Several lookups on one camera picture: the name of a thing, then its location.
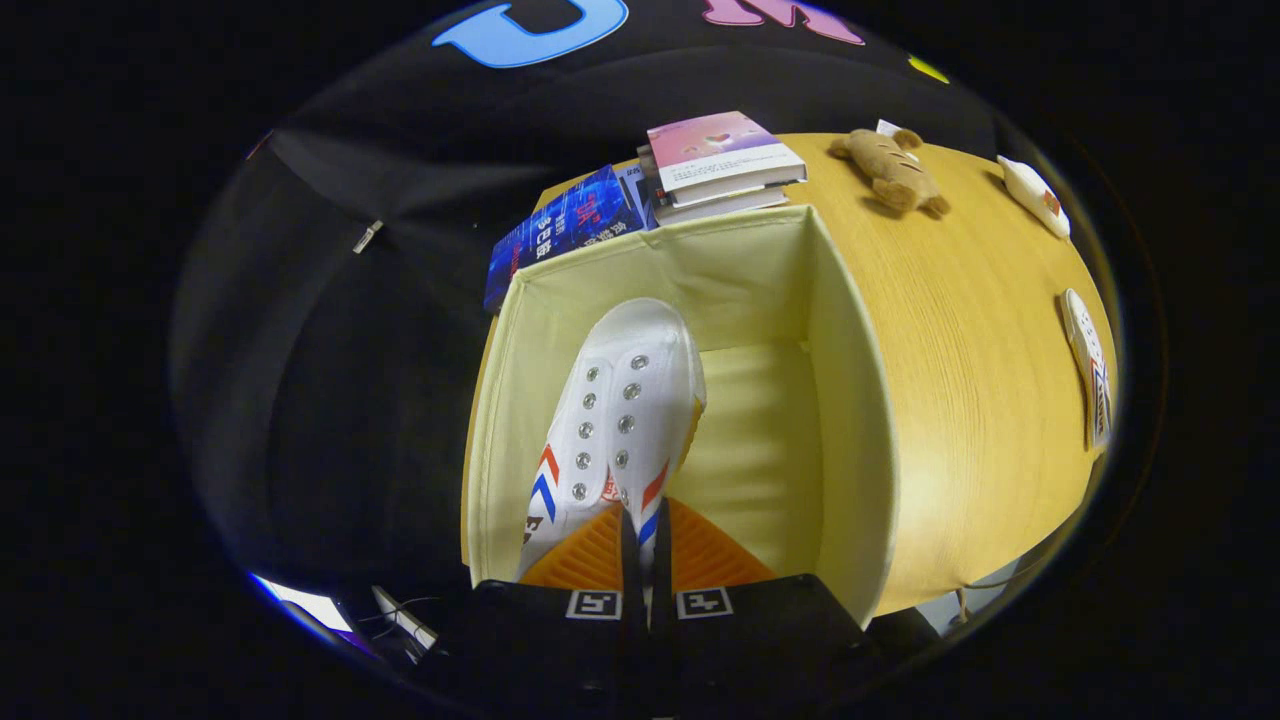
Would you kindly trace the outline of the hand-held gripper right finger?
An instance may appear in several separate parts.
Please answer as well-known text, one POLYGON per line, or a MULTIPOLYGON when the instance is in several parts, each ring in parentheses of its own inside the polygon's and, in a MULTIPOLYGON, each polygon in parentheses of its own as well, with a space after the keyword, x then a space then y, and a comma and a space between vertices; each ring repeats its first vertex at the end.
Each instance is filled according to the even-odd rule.
POLYGON ((652 593, 655 719, 823 719, 870 680, 870 637, 810 573, 745 577, 744 551, 662 503, 652 593))

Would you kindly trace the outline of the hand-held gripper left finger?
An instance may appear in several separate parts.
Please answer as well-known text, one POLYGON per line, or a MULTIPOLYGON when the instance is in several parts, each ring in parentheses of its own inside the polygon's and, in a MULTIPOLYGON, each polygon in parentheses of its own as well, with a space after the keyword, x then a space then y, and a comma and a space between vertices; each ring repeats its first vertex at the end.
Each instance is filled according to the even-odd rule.
POLYGON ((617 503, 545 557, 559 584, 480 583, 440 635, 440 693, 467 719, 641 719, 646 609, 617 503))

